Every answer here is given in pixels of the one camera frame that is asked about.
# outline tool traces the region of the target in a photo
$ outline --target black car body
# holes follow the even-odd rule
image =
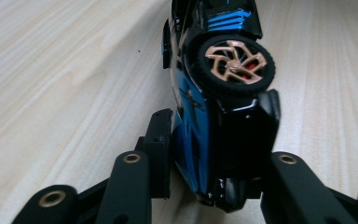
[[[278,131],[279,96],[267,91],[275,65],[261,37],[254,0],[172,0],[164,26],[174,160],[200,202],[226,212],[259,196]]]

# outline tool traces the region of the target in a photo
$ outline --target tire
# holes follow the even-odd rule
[[[219,35],[201,45],[193,78],[206,91],[243,96],[265,91],[274,75],[275,63],[262,46],[244,36]]]

